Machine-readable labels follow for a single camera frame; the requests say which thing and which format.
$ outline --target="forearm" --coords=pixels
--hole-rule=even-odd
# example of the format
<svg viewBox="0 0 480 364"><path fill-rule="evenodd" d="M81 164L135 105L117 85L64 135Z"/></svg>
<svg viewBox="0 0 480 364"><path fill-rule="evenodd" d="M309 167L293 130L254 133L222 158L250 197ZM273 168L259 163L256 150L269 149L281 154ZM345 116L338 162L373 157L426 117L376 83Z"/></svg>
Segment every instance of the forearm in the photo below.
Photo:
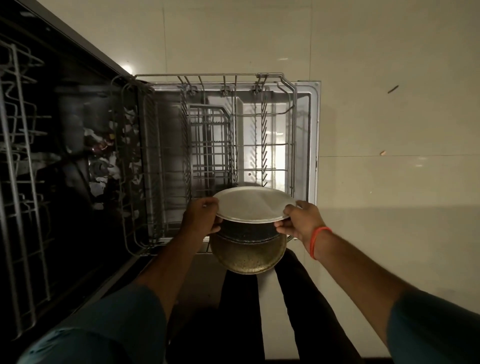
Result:
<svg viewBox="0 0 480 364"><path fill-rule="evenodd" d="M314 255L386 344L392 307L405 291L414 287L329 231L318 234Z"/></svg>
<svg viewBox="0 0 480 364"><path fill-rule="evenodd" d="M136 279L136 283L147 286L157 295L167 320L201 244L199 240L203 237L194 232L180 232Z"/></svg>

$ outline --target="wire rack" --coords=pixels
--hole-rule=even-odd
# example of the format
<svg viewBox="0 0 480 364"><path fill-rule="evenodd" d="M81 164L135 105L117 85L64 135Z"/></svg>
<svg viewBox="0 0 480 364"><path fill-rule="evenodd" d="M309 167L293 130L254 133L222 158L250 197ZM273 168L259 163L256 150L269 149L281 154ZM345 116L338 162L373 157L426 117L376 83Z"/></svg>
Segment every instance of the wire rack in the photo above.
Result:
<svg viewBox="0 0 480 364"><path fill-rule="evenodd" d="M124 81L112 115L117 139L127 142L118 143L119 199L132 254L166 244L193 198L248 184L294 195L297 90L283 74L141 74ZM140 107L129 104L132 95ZM129 124L139 130L137 144Z"/></svg>
<svg viewBox="0 0 480 364"><path fill-rule="evenodd" d="M23 90L36 83L29 71L43 65L29 48L0 35L0 222L17 337L35 325L38 306L51 298L45 249L53 239L36 176L43 154L30 147L46 135L37 122L51 117L38 115Z"/></svg>

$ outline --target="red wristband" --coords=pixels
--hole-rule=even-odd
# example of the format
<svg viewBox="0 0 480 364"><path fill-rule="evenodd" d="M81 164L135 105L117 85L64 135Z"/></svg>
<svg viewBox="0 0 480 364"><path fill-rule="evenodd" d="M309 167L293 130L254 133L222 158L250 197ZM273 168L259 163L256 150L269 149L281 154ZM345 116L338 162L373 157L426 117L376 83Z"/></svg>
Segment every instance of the red wristband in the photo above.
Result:
<svg viewBox="0 0 480 364"><path fill-rule="evenodd" d="M332 232L332 229L331 228L328 228L326 226L321 226L319 228L316 228L313 233L312 233L312 237L310 238L310 256L315 259L315 257L313 256L313 251L315 250L315 242L317 240L317 235L319 232L321 232L322 230L328 230L329 232Z"/></svg>

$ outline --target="teal sleeve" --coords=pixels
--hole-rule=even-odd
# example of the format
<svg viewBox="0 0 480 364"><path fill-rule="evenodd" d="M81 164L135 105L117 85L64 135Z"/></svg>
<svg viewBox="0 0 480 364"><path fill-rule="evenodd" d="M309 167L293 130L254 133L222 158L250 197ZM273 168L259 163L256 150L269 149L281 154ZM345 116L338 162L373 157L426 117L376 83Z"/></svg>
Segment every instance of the teal sleeve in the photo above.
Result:
<svg viewBox="0 0 480 364"><path fill-rule="evenodd" d="M480 362L480 315L422 291L392 308L387 344L396 364Z"/></svg>
<svg viewBox="0 0 480 364"><path fill-rule="evenodd" d="M130 284L65 319L29 348L19 363L76 363L86 355L95 357L95 363L161 363L166 326L155 294Z"/></svg>

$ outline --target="beige floor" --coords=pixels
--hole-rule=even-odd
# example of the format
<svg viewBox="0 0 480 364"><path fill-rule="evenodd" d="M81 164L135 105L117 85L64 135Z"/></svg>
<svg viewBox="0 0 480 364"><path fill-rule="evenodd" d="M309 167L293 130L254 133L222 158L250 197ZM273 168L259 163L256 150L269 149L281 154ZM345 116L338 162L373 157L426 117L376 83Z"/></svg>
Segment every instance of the beige floor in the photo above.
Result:
<svg viewBox="0 0 480 364"><path fill-rule="evenodd" d="M478 1L40 1L133 73L321 80L325 221L404 279L480 312ZM295 249L358 350L388 355L330 276ZM261 279L266 355L294 358L278 282Z"/></svg>

